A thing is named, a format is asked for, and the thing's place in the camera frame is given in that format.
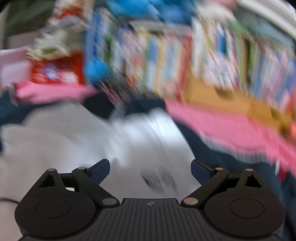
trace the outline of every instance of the book spine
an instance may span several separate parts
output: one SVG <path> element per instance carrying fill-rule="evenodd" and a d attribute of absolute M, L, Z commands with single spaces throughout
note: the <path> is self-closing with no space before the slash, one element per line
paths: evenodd
<path fill-rule="evenodd" d="M 205 49 L 205 34 L 202 24 L 196 18 L 192 18 L 193 43 L 191 69 L 195 77 L 200 76 L 202 57 Z"/>
<path fill-rule="evenodd" d="M 216 46 L 217 29 L 215 23 L 206 23 L 206 33 L 208 38 L 208 48 L 213 49 Z"/>
<path fill-rule="evenodd" d="M 149 43 L 149 52 L 147 60 L 147 80 L 146 88 L 148 91 L 153 91 L 154 75 L 155 75 L 155 64 L 158 56 L 158 44 L 156 36 L 151 36 Z"/>
<path fill-rule="evenodd" d="M 166 55 L 166 45 L 164 41 L 164 37 L 157 37 L 157 45 L 158 45 L 158 56 L 155 65 L 155 74 L 153 80 L 153 92 L 158 96 L 163 96 L 163 78 L 164 78 L 164 66 L 167 59 Z"/>
<path fill-rule="evenodd" d="M 279 61 L 275 52 L 270 52 L 268 55 L 268 67 L 266 70 L 266 75 L 263 79 L 262 90 L 260 93 L 260 99 L 266 100 L 269 87 L 272 85 L 275 79 L 275 74 L 277 73 L 277 69 L 279 66 Z"/>
<path fill-rule="evenodd" d="M 278 53 L 279 56 L 279 70 L 276 76 L 274 84 L 271 86 L 270 94 L 268 95 L 269 103 L 272 103 L 281 87 L 282 82 L 287 74 L 287 67 L 289 65 L 289 57 L 286 51 L 281 51 Z"/>
<path fill-rule="evenodd" d="M 291 88 L 290 94 L 289 94 L 289 99 L 286 101 L 285 104 L 282 103 L 281 107 L 284 109 L 286 112 L 291 112 L 295 110 L 296 107 L 296 64 L 294 61 L 294 85 Z"/>
<path fill-rule="evenodd" d="M 100 41 L 100 37 L 102 35 L 101 33 L 101 17 L 100 14 L 98 13 L 98 11 L 94 11 L 94 18 L 95 18 L 95 22 L 94 22 L 94 38 L 93 38 L 93 58 L 97 58 L 98 57 L 98 52 L 99 52 L 99 41 Z"/>
<path fill-rule="evenodd" d="M 176 52 L 176 59 L 174 61 L 174 67 L 173 67 L 173 79 L 178 81 L 178 78 L 180 76 L 182 42 L 176 36 L 174 37 L 174 42 L 175 42 L 174 46 L 175 46 L 175 52 Z"/>
<path fill-rule="evenodd" d="M 293 73 L 294 73 L 294 63 L 293 63 L 293 60 L 290 59 L 290 61 L 288 63 L 287 74 L 286 74 L 286 76 L 279 88 L 279 91 L 276 94 L 276 97 L 274 99 L 275 105 L 280 106 L 280 102 L 281 102 L 281 98 L 283 96 L 283 93 L 284 93 L 285 89 L 288 87 L 289 83 L 293 79 L 293 76 L 292 76 Z"/>
<path fill-rule="evenodd" d="M 252 77 L 252 83 L 251 83 L 251 87 L 250 87 L 250 93 L 251 94 L 254 94 L 255 92 L 255 89 L 256 89 L 256 85 L 257 85 L 257 82 L 258 82 L 258 78 L 259 78 L 259 75 L 260 75 L 260 68 L 261 68 L 261 61 L 263 61 L 263 58 L 264 56 L 261 54 L 261 51 L 259 52 L 258 54 L 258 63 L 254 69 L 254 74 L 253 74 L 253 77 Z"/>
<path fill-rule="evenodd" d="M 220 55 L 225 54 L 225 45 L 226 45 L 226 39 L 225 39 L 225 32 L 222 28 L 221 24 L 217 24 L 217 36 L 216 36 L 216 52 Z"/>
<path fill-rule="evenodd" d="M 240 42 L 242 45 L 242 90 L 244 93 L 247 93 L 247 46 L 242 36 L 240 36 Z"/>
<path fill-rule="evenodd" d="M 146 79 L 146 73 L 147 73 L 147 46 L 148 46 L 148 40 L 149 35 L 147 31 L 139 31 L 139 44 L 138 44 L 138 55 L 139 55 L 139 63 L 138 63 L 138 69 L 137 69 L 137 75 L 138 75 L 138 82 L 137 87 L 139 90 L 145 91 L 145 79 Z"/>
<path fill-rule="evenodd" d="M 240 36 L 237 32 L 233 32 L 234 36 L 234 46 L 235 46 L 235 53 L 236 53 L 236 60 L 237 60 L 237 65 L 238 65 L 238 88 L 240 90 L 244 89 L 244 84 L 243 84 L 243 60 L 242 60 L 242 43 Z"/>
<path fill-rule="evenodd" d="M 122 72 L 122 36 L 121 36 L 121 29 L 118 31 L 117 38 L 114 38 L 113 40 L 113 46 L 112 46 L 112 56 L 113 56 L 113 62 L 112 62 L 112 68 L 114 71 L 121 73 Z"/>
<path fill-rule="evenodd" d="M 185 86 L 187 84 L 188 80 L 188 73 L 189 73 L 189 63 L 190 63 L 190 54 L 191 54 L 191 47 L 192 47 L 192 34 L 191 32 L 188 32 L 185 34 L 184 39 L 184 54 L 181 58 L 181 76 L 179 78 L 179 81 L 177 83 L 177 93 L 175 94 L 176 100 L 181 100 L 181 95 L 185 89 Z"/>
<path fill-rule="evenodd" d="M 130 31 L 126 30 L 123 32 L 123 56 L 124 56 L 124 75 L 126 78 L 127 83 L 131 86 L 132 85 L 132 42 Z"/>
<path fill-rule="evenodd" d="M 262 89 L 262 80 L 266 71 L 266 66 L 268 64 L 268 58 L 266 56 L 266 54 L 263 55 L 263 58 L 260 61 L 260 70 L 259 70 L 259 75 L 258 75 L 258 79 L 256 81 L 256 86 L 254 88 L 254 97 L 256 99 L 259 99 L 260 96 L 260 92 Z"/>
<path fill-rule="evenodd" d="M 296 86 L 296 65 L 295 61 L 293 60 L 293 73 L 291 74 L 291 80 L 287 82 L 286 88 L 282 94 L 281 99 L 279 100 L 279 108 L 281 111 L 285 111 L 287 108 L 288 103 L 292 99 L 292 95 Z"/>
<path fill-rule="evenodd" d="M 93 49 L 95 48 L 95 26 L 96 26 L 96 11 L 93 11 L 91 20 L 89 21 L 87 33 L 86 33 L 86 44 L 85 44 L 85 65 L 91 61 L 94 57 Z"/>

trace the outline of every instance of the pink cloth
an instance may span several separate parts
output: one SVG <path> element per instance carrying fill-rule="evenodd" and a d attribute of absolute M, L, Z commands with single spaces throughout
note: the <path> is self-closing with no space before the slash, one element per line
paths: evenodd
<path fill-rule="evenodd" d="M 63 99 L 83 102 L 86 98 L 98 93 L 90 85 L 35 84 L 28 80 L 17 83 L 15 87 L 16 98 L 19 102 L 33 104 L 52 103 Z"/>
<path fill-rule="evenodd" d="M 201 136 L 237 151 L 257 151 L 265 154 L 271 164 L 296 176 L 296 151 L 274 130 L 246 116 L 222 114 L 194 108 L 174 101 L 166 101 L 169 114 L 182 121 Z"/>
<path fill-rule="evenodd" d="M 219 4 L 230 9 L 235 8 L 237 6 L 237 0 L 203 0 L 203 3 Z"/>

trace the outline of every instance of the white fabric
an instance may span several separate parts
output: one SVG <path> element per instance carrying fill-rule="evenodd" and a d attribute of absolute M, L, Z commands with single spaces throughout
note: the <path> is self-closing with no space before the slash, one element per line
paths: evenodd
<path fill-rule="evenodd" d="M 22 237 L 22 234 L 15 222 L 16 204 L 12 202 L 0 202 L 0 240 L 16 241 Z"/>
<path fill-rule="evenodd" d="M 18 201 L 48 168 L 71 172 L 103 158 L 109 159 L 111 168 L 101 186 L 120 201 L 125 197 L 175 197 L 180 201 L 200 187 L 190 172 L 194 155 L 163 110 L 109 123 L 81 104 L 64 103 L 37 109 L 23 126 L 3 126 L 1 134 L 0 196 Z M 176 189 L 164 183 L 165 190 L 153 191 L 141 173 L 163 176 L 163 170 L 165 176 L 170 173 L 173 177 Z M 0 236 L 1 240 L 15 240 L 3 225 Z"/>

